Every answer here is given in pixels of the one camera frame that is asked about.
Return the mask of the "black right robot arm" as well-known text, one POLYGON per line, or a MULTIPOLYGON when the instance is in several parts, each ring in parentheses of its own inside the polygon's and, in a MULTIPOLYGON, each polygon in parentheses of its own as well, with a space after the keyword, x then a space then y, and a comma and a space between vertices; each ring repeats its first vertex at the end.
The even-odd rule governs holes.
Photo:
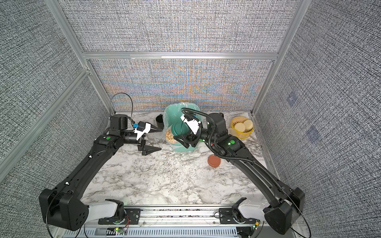
POLYGON ((303 216, 305 193, 291 188, 263 166, 236 136, 228 132, 223 113, 207 114, 190 108, 182 108, 181 122, 188 130, 181 131, 174 139, 185 148, 203 142, 213 154, 228 161, 242 171, 261 191, 268 206, 258 210, 249 207, 249 200, 241 198, 232 206, 236 223, 250 218, 263 220, 277 233, 284 235, 299 217, 303 216))

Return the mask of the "green-lidded peanut jar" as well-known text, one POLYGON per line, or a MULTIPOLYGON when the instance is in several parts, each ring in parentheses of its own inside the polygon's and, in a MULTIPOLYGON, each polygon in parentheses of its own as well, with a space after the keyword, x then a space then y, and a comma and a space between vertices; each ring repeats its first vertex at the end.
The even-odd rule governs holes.
POLYGON ((165 139, 171 145, 180 145, 180 143, 174 138, 185 132, 185 129, 181 130, 179 126, 171 125, 165 131, 165 139))

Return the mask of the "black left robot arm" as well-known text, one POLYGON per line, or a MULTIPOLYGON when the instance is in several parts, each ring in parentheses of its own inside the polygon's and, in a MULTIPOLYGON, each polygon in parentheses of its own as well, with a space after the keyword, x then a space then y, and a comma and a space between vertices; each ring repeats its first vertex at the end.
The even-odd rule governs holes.
POLYGON ((110 125, 94 143, 80 164, 54 189, 45 189, 39 195, 39 203, 46 226, 50 225, 77 231, 85 223, 106 219, 111 223, 125 221, 124 204, 115 199, 86 205, 81 201, 84 191, 101 169, 124 144, 135 144, 143 156, 159 151, 159 147, 148 146, 145 135, 161 132, 150 123, 136 124, 127 115, 112 115, 110 125))

